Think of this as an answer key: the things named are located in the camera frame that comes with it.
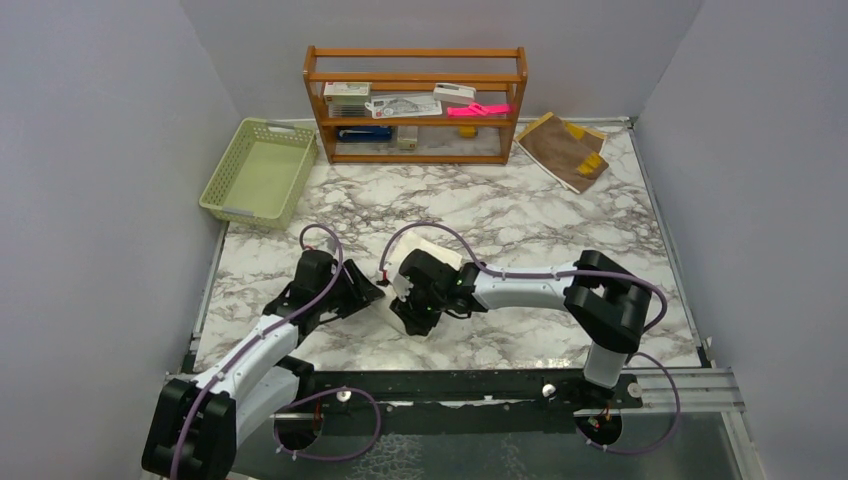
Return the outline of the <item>white towel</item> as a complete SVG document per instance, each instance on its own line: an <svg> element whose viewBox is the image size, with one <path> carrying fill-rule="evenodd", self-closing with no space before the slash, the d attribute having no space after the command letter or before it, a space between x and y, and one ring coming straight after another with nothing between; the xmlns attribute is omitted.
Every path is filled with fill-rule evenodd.
<svg viewBox="0 0 848 480"><path fill-rule="evenodd" d="M388 309L396 317L397 329L405 332L404 325L400 318L390 310L390 304L393 300L397 299L390 284L391 278L401 266L437 266L439 264L447 264L458 270L455 284L448 295L448 299L453 305L454 311L457 315L460 308L456 305L456 302L450 298L450 295L452 289L457 286L457 279L462 267L462 256L444 247L440 247L411 231L407 231L397 238L397 244L393 247L387 257L387 263L385 265L385 270L383 271L383 278L379 282L379 285L387 290L390 299Z"/></svg>

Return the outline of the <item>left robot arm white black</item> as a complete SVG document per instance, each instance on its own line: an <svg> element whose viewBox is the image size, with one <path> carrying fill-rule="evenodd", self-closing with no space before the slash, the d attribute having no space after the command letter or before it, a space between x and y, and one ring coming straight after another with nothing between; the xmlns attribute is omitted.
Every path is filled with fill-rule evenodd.
<svg viewBox="0 0 848 480"><path fill-rule="evenodd" d="M238 448L271 414L313 401L309 363L291 353L330 314L353 315L384 298L351 259L306 250L294 278L256 326L216 364L162 388L144 445L143 470L170 479L223 479Z"/></svg>

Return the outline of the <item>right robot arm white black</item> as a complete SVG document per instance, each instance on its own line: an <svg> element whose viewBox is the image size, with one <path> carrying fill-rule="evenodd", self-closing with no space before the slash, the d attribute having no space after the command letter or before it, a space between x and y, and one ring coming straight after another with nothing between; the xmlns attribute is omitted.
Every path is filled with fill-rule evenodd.
<svg viewBox="0 0 848 480"><path fill-rule="evenodd" d="M467 319L506 308L569 313L591 340L577 380L579 398L600 407L612 399L626 361L645 331L651 286L596 250L585 250L573 268L507 270L467 262L453 267L415 249L390 282L390 310L411 336L426 336L442 316Z"/></svg>

